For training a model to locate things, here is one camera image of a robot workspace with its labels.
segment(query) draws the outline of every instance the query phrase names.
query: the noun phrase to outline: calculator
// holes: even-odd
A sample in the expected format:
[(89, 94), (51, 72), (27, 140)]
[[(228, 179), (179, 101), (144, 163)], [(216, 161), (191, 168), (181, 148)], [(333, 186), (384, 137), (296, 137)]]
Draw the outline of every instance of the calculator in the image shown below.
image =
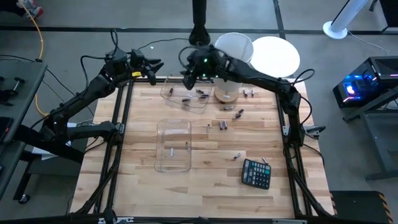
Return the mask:
[(249, 159), (244, 160), (242, 183), (268, 190), (270, 181), (271, 166), (269, 164), (263, 164)]

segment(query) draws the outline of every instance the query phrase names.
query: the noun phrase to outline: plastic cup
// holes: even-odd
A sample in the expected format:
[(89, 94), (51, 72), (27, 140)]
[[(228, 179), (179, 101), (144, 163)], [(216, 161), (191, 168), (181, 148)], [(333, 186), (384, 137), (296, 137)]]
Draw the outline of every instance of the plastic cup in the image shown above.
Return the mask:
[[(215, 47), (227, 53), (229, 56), (242, 60), (243, 62), (250, 62), (254, 52), (254, 47), (251, 39), (237, 32), (227, 33), (219, 37), (216, 41)], [(214, 84), (223, 91), (232, 92), (238, 90), (242, 83), (232, 81), (224, 82), (221, 78), (215, 78)]]

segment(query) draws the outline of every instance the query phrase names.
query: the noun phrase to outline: blue light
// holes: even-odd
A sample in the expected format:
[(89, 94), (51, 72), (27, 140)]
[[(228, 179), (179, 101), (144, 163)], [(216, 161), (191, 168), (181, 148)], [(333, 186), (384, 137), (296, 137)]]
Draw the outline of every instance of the blue light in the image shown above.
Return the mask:
[(354, 91), (354, 89), (353, 89), (353, 87), (352, 86), (347, 86), (346, 87), (346, 89), (347, 89), (347, 92), (349, 93), (349, 94), (355, 94), (355, 91)]

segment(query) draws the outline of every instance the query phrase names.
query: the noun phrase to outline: yellow cable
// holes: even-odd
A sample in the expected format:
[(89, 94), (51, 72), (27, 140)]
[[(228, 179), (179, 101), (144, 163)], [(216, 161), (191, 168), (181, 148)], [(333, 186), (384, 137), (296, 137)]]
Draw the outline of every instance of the yellow cable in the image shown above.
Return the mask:
[[(44, 51), (44, 40), (43, 40), (43, 36), (42, 33), (39, 29), (39, 26), (37, 25), (35, 19), (32, 17), (32, 15), (30, 14), (29, 10), (27, 10), (27, 8), (25, 7), (24, 3), (20, 0), (19, 3), (22, 5), (22, 7), (25, 9), (26, 13), (29, 15), (30, 19), (32, 20), (32, 22), (35, 24), (37, 32), (39, 32), (40, 35), (40, 42), (41, 42), (41, 50), (40, 50), (40, 55), (39, 55), (39, 59), (42, 59), (43, 57), (43, 51)], [(44, 113), (42, 110), (40, 110), (39, 108), (39, 103), (38, 103), (38, 97), (37, 94), (35, 94), (35, 104), (36, 104), (36, 109), (37, 111), (43, 115), (43, 116), (47, 116), (47, 113)]]

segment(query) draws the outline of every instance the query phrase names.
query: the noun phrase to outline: clear plastic container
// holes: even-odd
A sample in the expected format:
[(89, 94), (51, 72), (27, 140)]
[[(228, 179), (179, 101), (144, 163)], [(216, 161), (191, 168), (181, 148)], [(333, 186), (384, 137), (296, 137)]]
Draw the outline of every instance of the clear plastic container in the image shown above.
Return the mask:
[(185, 172), (191, 169), (192, 126), (187, 120), (157, 123), (155, 170)]
[[(169, 106), (201, 114), (205, 111), (205, 106), (209, 101), (209, 96), (211, 96), (213, 85), (211, 82), (197, 82), (192, 90), (187, 90), (182, 83), (181, 77), (168, 76), (160, 91), (160, 95)], [(198, 91), (202, 91), (208, 96), (201, 99), (202, 94)]]

